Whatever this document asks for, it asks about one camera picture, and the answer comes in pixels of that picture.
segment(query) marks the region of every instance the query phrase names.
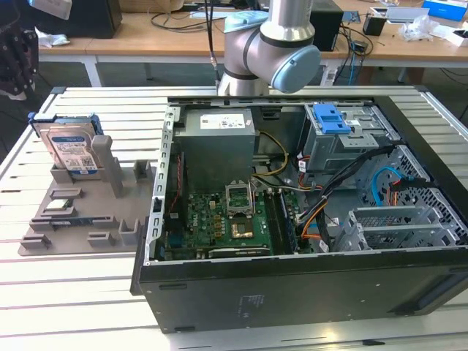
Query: desk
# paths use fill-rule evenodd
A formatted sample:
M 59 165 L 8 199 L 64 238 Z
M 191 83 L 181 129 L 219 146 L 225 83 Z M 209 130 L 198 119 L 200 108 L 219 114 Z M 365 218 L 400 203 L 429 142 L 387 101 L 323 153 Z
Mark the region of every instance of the desk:
M 68 88 L 50 95 L 41 112 L 95 112 L 122 167 L 157 159 L 160 113 L 168 96 L 214 95 L 213 88 Z M 466 150 L 468 134 L 429 93 L 410 86 L 310 87 L 309 96 L 387 95 L 441 157 Z M 148 98 L 162 97 L 157 102 Z M 139 139 L 125 131 L 140 129 Z M 444 151 L 445 146 L 454 146 Z M 135 253 L 21 257 L 19 241 L 52 181 L 52 160 L 28 127 L 0 166 L 0 350 L 368 350 L 364 339 L 386 343 L 382 351 L 465 350 L 468 290 L 422 317 L 327 322 L 232 331 L 164 335 L 143 296 L 131 296 Z M 459 178 L 468 173 L 460 163 Z
M 336 0 L 343 10 L 366 13 L 370 3 L 358 0 Z M 410 1 L 403 1 L 409 6 Z M 183 26 L 200 20 L 186 18 L 171 20 L 168 25 Z M 350 24 L 361 31 L 362 24 Z M 217 27 L 224 28 L 223 21 Z M 443 39 L 434 38 L 420 42 L 404 42 L 397 31 L 400 25 L 385 24 L 380 37 L 371 37 L 374 51 L 364 61 L 370 67 L 444 67 L 467 68 L 468 48 L 457 48 Z M 224 35 L 214 30 L 214 50 L 219 62 L 223 62 Z M 92 86 L 102 86 L 96 64 L 144 63 L 147 76 L 150 63 L 209 63 L 208 39 L 205 32 L 179 34 L 158 29 L 151 25 L 147 14 L 124 13 L 122 25 L 113 39 L 72 39 L 72 48 L 61 47 L 40 50 L 41 61 L 81 62 L 85 65 Z M 336 70 L 347 56 L 347 43 L 339 35 L 333 52 L 322 53 L 325 66 L 321 85 L 333 85 Z

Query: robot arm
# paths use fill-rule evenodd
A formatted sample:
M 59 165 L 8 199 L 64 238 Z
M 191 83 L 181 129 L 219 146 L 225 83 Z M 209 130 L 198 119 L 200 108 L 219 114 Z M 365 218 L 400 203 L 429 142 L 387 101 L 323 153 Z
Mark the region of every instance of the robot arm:
M 224 75 L 219 95 L 283 93 L 303 88 L 317 72 L 320 52 L 312 45 L 312 0 L 271 0 L 270 11 L 236 12 L 226 19 Z

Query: yellow wire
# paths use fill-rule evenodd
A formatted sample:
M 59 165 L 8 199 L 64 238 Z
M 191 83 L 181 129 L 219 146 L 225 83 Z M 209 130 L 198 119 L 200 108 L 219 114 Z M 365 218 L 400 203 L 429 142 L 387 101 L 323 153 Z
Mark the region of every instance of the yellow wire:
M 309 220 L 307 221 L 306 225 L 304 226 L 304 229 L 302 229 L 302 233 L 301 233 L 301 238 L 304 238 L 305 234 L 307 234 L 307 228 L 309 228 L 309 225 L 311 224 L 311 222 L 314 220 L 315 216 L 318 215 L 318 213 L 327 205 L 328 201 L 325 201 L 325 203 L 323 205 L 321 205 L 315 212 L 314 214 L 312 214 L 309 218 Z
M 281 148 L 281 150 L 283 151 L 283 154 L 284 154 L 284 161 L 283 161 L 281 167 L 278 168 L 277 170 L 272 170 L 271 172 L 267 172 L 267 173 L 253 173 L 252 175 L 253 176 L 272 176 L 274 174 L 282 172 L 283 169 L 285 169 L 286 166 L 287 166 L 287 152 L 286 152 L 286 149 L 273 135 L 271 135 L 271 134 L 269 134 L 267 132 L 261 131 L 261 130 L 259 131 L 259 133 L 264 134 L 267 137 L 271 138 L 272 141 L 274 141 Z

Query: floor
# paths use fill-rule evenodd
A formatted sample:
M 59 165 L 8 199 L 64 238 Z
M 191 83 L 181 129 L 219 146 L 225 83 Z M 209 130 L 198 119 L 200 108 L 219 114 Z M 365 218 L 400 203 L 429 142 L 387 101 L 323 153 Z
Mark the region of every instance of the floor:
M 143 64 L 100 64 L 99 70 L 106 86 L 212 86 L 213 69 L 209 64 L 154 64 L 153 80 L 146 80 Z M 66 63 L 41 63 L 41 77 L 36 79 L 36 93 L 43 101 L 52 86 L 90 86 L 84 66 Z M 461 117 L 468 104 L 468 69 L 452 69 L 449 79 L 440 69 L 427 69 L 423 78 L 425 85 L 455 116 Z M 397 68 L 376 69 L 373 85 L 397 85 L 400 70 Z M 321 72 L 311 84 L 320 83 Z M 347 78 L 339 78 L 339 85 L 347 85 Z M 0 96 L 0 160 L 13 147 L 26 127 L 29 108 L 24 102 Z M 468 124 L 468 112 L 462 121 Z

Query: label sticker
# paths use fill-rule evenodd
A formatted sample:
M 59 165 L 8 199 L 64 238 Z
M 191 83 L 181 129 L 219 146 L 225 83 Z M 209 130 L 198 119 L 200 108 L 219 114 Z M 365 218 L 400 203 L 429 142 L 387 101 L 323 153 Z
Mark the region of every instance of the label sticker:
M 201 129 L 245 128 L 244 115 L 203 115 L 200 117 Z
M 299 161 L 299 172 L 305 173 L 306 172 L 306 162 Z
M 360 126 L 361 123 L 359 123 L 358 120 L 356 119 L 347 119 L 344 121 L 348 126 Z
M 320 246 L 320 248 L 322 249 L 323 252 L 328 252 L 328 245 L 325 244 L 325 242 L 323 240 L 321 240 L 319 242 L 319 246 Z
M 332 218 L 331 222 L 328 223 L 328 226 L 329 227 L 338 227 L 339 226 L 339 218 L 338 217 Z
M 68 221 L 62 221 L 62 222 L 51 222 L 52 225 L 71 225 L 70 222 Z
M 97 170 L 84 137 L 52 137 L 52 143 L 68 170 L 78 171 L 80 174 L 95 173 L 90 171 Z

